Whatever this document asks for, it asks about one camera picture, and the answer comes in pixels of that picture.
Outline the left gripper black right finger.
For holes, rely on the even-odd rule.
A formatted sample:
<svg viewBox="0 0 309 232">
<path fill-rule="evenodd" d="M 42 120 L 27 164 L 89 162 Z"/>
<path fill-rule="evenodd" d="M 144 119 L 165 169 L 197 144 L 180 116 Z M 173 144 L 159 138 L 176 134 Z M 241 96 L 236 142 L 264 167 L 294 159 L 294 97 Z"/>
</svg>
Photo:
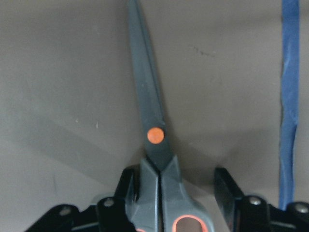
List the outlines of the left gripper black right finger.
<svg viewBox="0 0 309 232">
<path fill-rule="evenodd" d="M 289 203 L 278 209 L 257 195 L 246 195 L 227 169 L 215 168 L 214 195 L 231 232 L 307 232 L 309 204 Z"/>
</svg>

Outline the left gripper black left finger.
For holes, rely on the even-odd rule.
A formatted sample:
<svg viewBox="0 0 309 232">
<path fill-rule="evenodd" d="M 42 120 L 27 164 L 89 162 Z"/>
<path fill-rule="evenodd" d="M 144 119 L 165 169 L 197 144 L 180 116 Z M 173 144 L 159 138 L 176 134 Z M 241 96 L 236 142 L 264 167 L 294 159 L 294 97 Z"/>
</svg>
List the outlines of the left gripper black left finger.
<svg viewBox="0 0 309 232">
<path fill-rule="evenodd" d="M 135 193 L 133 168 L 125 168 L 113 196 L 102 198 L 84 211 L 77 206 L 60 204 L 35 221 L 28 232 L 134 232 L 126 213 L 126 197 Z"/>
</svg>

